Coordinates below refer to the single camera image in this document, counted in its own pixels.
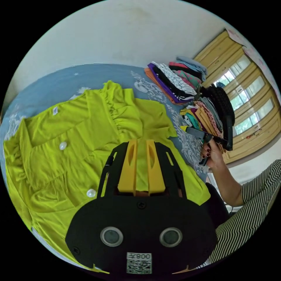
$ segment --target pink cloth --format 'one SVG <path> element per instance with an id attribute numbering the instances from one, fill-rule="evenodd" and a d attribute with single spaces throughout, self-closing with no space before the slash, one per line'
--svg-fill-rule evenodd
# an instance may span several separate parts
<path id="1" fill-rule="evenodd" d="M 213 125 L 213 127 L 214 127 L 214 129 L 215 129 L 215 131 L 216 131 L 216 133 L 217 133 L 217 136 L 222 138 L 222 134 L 221 134 L 221 132 L 219 131 L 219 129 L 217 128 L 216 121 L 215 121 L 215 119 L 214 119 L 213 114 L 210 112 L 210 110 L 205 106 L 205 104 L 204 104 L 203 102 L 195 101 L 194 103 L 197 104 L 197 105 L 199 105 L 199 106 L 201 106 L 201 107 L 203 107 L 204 111 L 205 111 L 206 114 L 208 115 L 208 117 L 209 117 L 209 119 L 210 119 L 210 122 L 211 122 L 211 124 Z"/>
<path id="2" fill-rule="evenodd" d="M 179 66 L 179 67 L 184 67 L 184 68 L 189 69 L 186 65 L 184 65 L 184 64 L 179 64 L 178 62 L 170 61 L 170 62 L 169 62 L 169 65 Z"/>
<path id="3" fill-rule="evenodd" d="M 192 87 L 194 90 L 196 90 L 196 87 L 193 86 L 186 78 L 182 77 L 182 80 L 183 80 L 186 84 L 188 84 L 190 87 Z"/>

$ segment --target orange cloth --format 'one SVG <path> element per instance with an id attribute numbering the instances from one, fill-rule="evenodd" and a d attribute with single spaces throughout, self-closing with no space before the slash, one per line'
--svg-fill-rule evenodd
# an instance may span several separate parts
<path id="1" fill-rule="evenodd" d="M 169 96 L 169 94 L 167 94 L 167 92 L 161 87 L 161 85 L 157 82 L 157 80 L 155 79 L 153 73 L 151 72 L 151 70 L 147 67 L 144 69 L 144 72 L 146 74 L 146 76 L 148 78 L 150 78 L 154 84 L 156 84 L 158 86 L 159 89 L 161 89 L 161 91 L 164 93 L 164 95 L 171 101 L 171 103 L 173 104 L 177 104 L 177 105 L 183 105 L 186 104 L 186 102 L 181 102 L 181 103 L 175 103 L 175 101 L 173 100 L 173 98 L 171 96 Z"/>

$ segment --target white wall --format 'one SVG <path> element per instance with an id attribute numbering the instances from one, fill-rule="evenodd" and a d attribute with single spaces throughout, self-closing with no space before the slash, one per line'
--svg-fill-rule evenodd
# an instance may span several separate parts
<path id="1" fill-rule="evenodd" d="M 264 171 L 276 159 L 281 158 L 281 138 L 266 152 L 241 165 L 230 168 L 229 171 L 239 183 L 247 182 Z"/>
<path id="2" fill-rule="evenodd" d="M 194 57 L 227 24 L 178 0 L 107 0 L 60 21 L 29 50 L 9 86 L 4 109 L 26 86 L 66 67 L 126 64 L 146 67 L 176 55 Z"/>

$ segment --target screw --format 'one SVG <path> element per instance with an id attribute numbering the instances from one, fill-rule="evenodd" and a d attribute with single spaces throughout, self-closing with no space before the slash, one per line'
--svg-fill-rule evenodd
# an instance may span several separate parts
<path id="1" fill-rule="evenodd" d="M 146 203 L 143 202 L 143 201 L 140 201 L 140 202 L 137 203 L 137 207 L 138 207 L 139 209 L 143 210 L 143 209 L 145 209 L 145 207 L 146 207 Z"/>
<path id="2" fill-rule="evenodd" d="M 80 255 L 80 250 L 79 250 L 77 247 L 73 247 L 73 252 L 74 252 L 76 255 Z"/>

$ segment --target yellow-green shirt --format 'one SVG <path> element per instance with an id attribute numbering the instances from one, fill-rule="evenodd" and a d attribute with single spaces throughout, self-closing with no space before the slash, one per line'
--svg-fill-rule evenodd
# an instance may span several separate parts
<path id="1" fill-rule="evenodd" d="M 132 89 L 108 81 L 37 116 L 23 119 L 4 142 L 11 200 L 25 225 L 35 228 L 56 251 L 77 262 L 65 243 L 72 217 L 96 198 L 107 157 L 117 145 L 138 139 L 136 189 L 148 190 L 145 140 L 168 146 L 183 171 L 187 198 L 201 205 L 210 197 L 204 182 L 186 165 L 164 105 L 135 99 Z M 65 149 L 60 145 L 65 142 Z"/>

